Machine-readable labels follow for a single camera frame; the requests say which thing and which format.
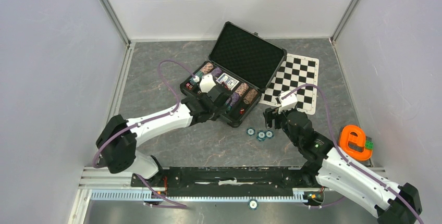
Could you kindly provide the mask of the black red all-in triangle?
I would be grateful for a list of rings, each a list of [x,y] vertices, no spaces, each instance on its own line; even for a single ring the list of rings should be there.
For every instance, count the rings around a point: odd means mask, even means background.
[[[222,82],[221,85],[227,90],[230,91],[230,87],[228,86],[228,84],[226,82]]]

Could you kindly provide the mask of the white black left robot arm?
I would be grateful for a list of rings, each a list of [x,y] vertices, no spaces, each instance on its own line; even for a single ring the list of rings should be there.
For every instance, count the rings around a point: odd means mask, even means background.
[[[175,106],[157,113],[124,119],[111,117],[100,134],[93,158],[95,168],[106,167],[111,174],[130,172],[140,175],[151,186],[163,182],[164,173],[153,156],[137,151],[144,142],[176,129],[216,120],[227,109],[232,91],[222,85],[196,96],[188,96]]]

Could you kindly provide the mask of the orange blue poker chip stack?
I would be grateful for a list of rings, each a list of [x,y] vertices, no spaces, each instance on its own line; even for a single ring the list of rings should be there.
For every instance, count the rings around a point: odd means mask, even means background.
[[[248,90],[249,86],[246,83],[241,83],[236,89],[235,93],[239,95],[239,97],[242,97],[244,93]]]

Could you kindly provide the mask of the pink poker chip stack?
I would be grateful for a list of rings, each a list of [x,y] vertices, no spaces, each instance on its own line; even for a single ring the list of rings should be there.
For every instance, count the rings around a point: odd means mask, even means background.
[[[206,64],[200,69],[200,71],[201,71],[203,74],[208,74],[208,73],[211,72],[212,69],[214,69],[213,64],[212,64],[212,63],[206,63]]]

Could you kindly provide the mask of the black poker case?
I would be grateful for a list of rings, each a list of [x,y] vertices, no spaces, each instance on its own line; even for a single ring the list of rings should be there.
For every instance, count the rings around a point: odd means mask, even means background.
[[[206,63],[212,63],[214,68],[219,67],[223,73],[239,80],[236,87],[231,90],[233,93],[241,83],[248,84],[248,90],[239,98],[238,102],[232,108],[228,106],[227,102],[226,111],[217,118],[236,128],[242,124],[245,117],[257,104],[286,58],[287,51],[285,49],[261,38],[257,33],[249,32],[232,22],[226,22],[208,60],[195,73],[200,71]],[[179,86],[185,98],[201,93],[199,85],[191,81],[192,78],[189,77]],[[187,83],[193,86],[193,90],[186,88]],[[257,90],[258,94],[251,104],[246,105],[243,98],[251,89]],[[245,112],[240,114],[242,108],[245,109]]]

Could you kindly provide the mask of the purple poker chip stack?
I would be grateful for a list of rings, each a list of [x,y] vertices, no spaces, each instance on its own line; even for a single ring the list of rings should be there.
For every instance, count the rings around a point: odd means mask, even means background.
[[[216,79],[218,79],[219,78],[219,76],[221,75],[223,73],[223,71],[219,68],[219,67],[216,67],[216,68],[214,68],[212,71],[211,71],[211,75],[212,75],[212,77],[216,80]]]

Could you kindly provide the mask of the brown poker chip stack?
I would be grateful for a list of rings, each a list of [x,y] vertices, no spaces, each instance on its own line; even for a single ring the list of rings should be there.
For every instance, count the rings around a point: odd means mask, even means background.
[[[257,90],[255,90],[255,89],[251,89],[251,90],[245,95],[245,97],[243,98],[243,102],[244,102],[246,105],[251,104],[251,103],[253,102],[253,100],[255,99],[255,97],[257,96],[257,94],[258,94],[258,91],[257,91]]]

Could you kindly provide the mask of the teal poker chip stack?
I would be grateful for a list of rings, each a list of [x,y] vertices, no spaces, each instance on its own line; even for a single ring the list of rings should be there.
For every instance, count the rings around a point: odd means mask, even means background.
[[[193,80],[200,80],[203,75],[205,75],[205,73],[200,70],[193,76]]]

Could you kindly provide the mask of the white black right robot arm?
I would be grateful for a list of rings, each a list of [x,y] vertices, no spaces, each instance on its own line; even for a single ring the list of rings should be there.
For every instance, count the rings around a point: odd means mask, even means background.
[[[344,154],[332,140],[315,131],[307,114],[268,108],[266,126],[282,129],[306,159],[301,180],[307,186],[332,189],[358,204],[378,223],[422,223],[422,204],[416,187],[399,185]]]

